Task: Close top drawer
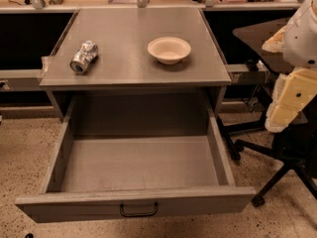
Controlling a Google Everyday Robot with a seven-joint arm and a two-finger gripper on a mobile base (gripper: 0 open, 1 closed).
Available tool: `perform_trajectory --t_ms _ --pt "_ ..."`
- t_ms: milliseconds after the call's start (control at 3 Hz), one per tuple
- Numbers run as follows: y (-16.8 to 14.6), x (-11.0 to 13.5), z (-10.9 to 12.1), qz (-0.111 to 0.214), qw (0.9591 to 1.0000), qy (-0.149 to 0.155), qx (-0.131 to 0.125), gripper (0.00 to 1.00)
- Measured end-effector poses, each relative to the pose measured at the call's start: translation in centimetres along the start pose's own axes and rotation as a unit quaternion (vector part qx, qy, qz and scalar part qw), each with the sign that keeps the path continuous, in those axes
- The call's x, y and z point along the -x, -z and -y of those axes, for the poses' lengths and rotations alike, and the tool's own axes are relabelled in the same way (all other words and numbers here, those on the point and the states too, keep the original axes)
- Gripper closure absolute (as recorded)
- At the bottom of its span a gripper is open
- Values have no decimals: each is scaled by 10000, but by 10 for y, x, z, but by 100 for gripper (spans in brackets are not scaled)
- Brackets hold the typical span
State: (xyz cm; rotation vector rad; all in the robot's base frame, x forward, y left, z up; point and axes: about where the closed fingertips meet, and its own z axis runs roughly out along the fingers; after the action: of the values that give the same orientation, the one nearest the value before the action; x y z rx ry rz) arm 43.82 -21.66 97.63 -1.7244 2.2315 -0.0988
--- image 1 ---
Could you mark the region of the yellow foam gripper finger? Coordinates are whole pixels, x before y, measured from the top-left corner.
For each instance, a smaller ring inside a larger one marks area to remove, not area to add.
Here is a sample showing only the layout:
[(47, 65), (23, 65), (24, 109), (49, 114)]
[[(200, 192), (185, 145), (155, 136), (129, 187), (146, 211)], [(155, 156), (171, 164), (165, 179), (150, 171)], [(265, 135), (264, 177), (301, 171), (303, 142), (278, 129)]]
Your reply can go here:
[(272, 103), (265, 128), (278, 133), (284, 130), (317, 95), (317, 70), (296, 67), (289, 75), (281, 74), (275, 82)]
[(262, 49), (270, 53), (282, 53), (285, 29), (286, 27), (282, 27), (271, 38), (266, 40), (262, 45)]

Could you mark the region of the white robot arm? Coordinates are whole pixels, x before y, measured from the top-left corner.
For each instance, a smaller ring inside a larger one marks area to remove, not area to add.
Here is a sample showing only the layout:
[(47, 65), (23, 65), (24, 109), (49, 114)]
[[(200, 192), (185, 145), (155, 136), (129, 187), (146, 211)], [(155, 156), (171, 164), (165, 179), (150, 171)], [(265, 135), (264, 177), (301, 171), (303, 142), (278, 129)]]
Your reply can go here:
[(317, 95), (317, 0), (305, 0), (287, 24), (264, 42), (262, 49), (282, 53), (294, 66), (275, 82), (264, 126), (284, 130)]

